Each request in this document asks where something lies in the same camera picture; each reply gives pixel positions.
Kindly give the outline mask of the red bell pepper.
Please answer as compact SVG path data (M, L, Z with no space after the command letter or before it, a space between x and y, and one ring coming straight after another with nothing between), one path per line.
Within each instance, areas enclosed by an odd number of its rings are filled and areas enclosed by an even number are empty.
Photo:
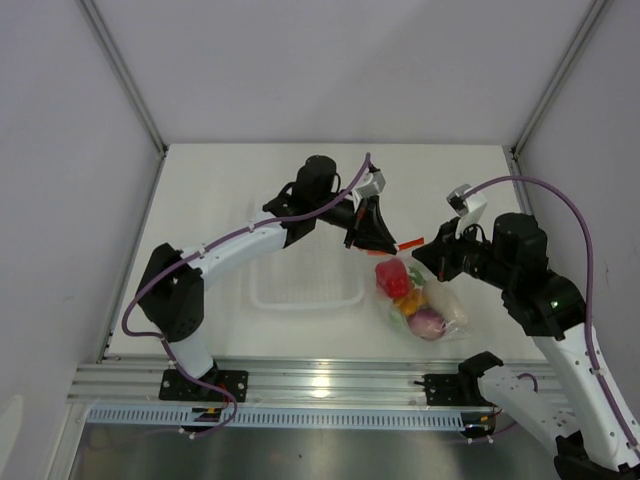
M380 262L375 267L377 286L391 299L406 296L411 282L404 263L397 259Z

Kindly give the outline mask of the clear zip top bag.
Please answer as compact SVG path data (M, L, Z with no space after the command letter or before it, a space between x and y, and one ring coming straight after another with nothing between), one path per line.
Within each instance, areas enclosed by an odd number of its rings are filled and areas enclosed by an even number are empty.
M374 298L380 315L395 330L428 343L469 336L470 314L455 292L413 258L422 237L401 243L394 255L368 251Z

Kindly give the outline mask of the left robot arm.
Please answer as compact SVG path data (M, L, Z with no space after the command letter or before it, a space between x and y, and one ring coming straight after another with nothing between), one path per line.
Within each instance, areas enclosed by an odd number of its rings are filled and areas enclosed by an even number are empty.
M152 336L183 374L182 388L194 399L207 399L217 387L217 365L201 335L207 291L225 274L302 240L318 222L344 230L346 248L396 254L380 212L385 184L369 158L342 185L333 159L311 156L243 227L191 250L156 247L125 312L141 308L155 327Z

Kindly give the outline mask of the purple onion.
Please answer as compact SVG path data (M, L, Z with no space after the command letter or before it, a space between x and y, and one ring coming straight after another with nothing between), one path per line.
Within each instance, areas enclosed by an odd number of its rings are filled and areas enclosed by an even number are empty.
M416 311L408 318L407 324L411 333L423 340L435 341L446 333L445 319L432 308Z

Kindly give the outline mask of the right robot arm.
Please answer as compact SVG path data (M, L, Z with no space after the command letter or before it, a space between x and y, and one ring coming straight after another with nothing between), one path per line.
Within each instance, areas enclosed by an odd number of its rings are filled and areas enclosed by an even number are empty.
M488 351L459 364L458 395L470 404L502 408L550 452L562 479L638 478L639 425L626 406L609 405L607 399L619 392L600 385L605 361L595 350L586 302L572 281L549 268L546 233L523 213L500 215L491 239L479 239L477 225L459 232L458 223L444 223L413 258L440 282L465 273L499 289L508 315L553 369L571 412L520 386Z

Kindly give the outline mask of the green cabbage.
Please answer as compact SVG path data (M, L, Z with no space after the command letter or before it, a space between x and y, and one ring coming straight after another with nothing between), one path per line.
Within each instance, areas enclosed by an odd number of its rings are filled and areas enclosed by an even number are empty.
M396 309L388 310L388 318L390 324L397 329L405 329L407 327L406 317Z

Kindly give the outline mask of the white radish with leaves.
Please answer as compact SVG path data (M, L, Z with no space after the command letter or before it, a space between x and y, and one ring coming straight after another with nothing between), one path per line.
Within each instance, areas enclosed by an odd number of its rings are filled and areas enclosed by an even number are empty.
M446 322L457 327L467 327L469 313L457 295L432 274L417 267L408 268L409 277L426 299L426 305L439 313Z

